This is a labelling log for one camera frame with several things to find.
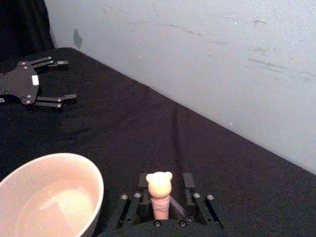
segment teddy bear figurine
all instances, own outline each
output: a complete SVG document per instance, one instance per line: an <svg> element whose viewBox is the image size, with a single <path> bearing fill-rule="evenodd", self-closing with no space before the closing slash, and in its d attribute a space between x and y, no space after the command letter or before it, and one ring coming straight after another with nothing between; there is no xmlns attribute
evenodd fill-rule
<svg viewBox="0 0 316 237"><path fill-rule="evenodd" d="M167 220L169 218L171 179L171 172L156 172L146 176L156 220Z"/></svg>

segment black fabric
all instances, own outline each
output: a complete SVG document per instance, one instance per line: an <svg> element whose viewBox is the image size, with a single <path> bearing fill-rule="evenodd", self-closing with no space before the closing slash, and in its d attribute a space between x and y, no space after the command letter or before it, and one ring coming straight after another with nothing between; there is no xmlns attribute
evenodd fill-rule
<svg viewBox="0 0 316 237"><path fill-rule="evenodd" d="M48 55L70 65L40 75L43 95L75 92L78 103L62 113L0 104L0 179L51 153L89 158L105 183L96 236L119 195L137 190L140 173L171 171L172 196L181 200L181 173L191 172L235 236L316 236L313 174L74 49L32 58Z"/></svg>
<svg viewBox="0 0 316 237"><path fill-rule="evenodd" d="M44 0L0 4L0 61L54 48Z"/></svg>

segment screw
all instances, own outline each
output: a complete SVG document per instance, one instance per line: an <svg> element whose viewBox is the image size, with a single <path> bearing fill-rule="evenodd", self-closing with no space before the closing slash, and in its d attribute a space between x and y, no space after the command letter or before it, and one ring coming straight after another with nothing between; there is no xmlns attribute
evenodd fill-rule
<svg viewBox="0 0 316 237"><path fill-rule="evenodd" d="M210 195L207 195L207 199L208 199L208 200L213 200L213 199L214 199L214 196L211 195L211 194L210 194Z"/></svg>
<svg viewBox="0 0 316 237"><path fill-rule="evenodd" d="M200 198L200 197L201 197L201 195L198 194L198 193L193 194L193 196L194 196L195 198Z"/></svg>
<svg viewBox="0 0 316 237"><path fill-rule="evenodd" d="M156 226L156 227L161 226L161 222L160 221L154 221L154 226Z"/></svg>
<svg viewBox="0 0 316 237"><path fill-rule="evenodd" d="M121 199L126 200L127 199L127 195L123 194L122 196L120 196Z"/></svg>
<svg viewBox="0 0 316 237"><path fill-rule="evenodd" d="M140 194L140 193L135 193L135 194L134 194L134 197L140 198L140 197L141 197L141 194Z"/></svg>
<svg viewBox="0 0 316 237"><path fill-rule="evenodd" d="M179 221L179 226L186 227L187 223L185 221Z"/></svg>

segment dark curtain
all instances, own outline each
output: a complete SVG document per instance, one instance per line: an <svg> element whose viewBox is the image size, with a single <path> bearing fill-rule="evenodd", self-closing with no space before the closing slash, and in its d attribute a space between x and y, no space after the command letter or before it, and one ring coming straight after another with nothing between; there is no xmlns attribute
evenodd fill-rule
<svg viewBox="0 0 316 237"><path fill-rule="evenodd" d="M44 0L0 0L0 61L51 48Z"/></svg>

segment white label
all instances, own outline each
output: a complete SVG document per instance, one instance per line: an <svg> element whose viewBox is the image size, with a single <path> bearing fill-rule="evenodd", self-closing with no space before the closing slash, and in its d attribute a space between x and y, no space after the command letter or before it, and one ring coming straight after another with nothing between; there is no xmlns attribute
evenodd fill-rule
<svg viewBox="0 0 316 237"><path fill-rule="evenodd" d="M32 82L33 82L33 85L39 85L40 84L38 75L33 75L32 76Z"/></svg>

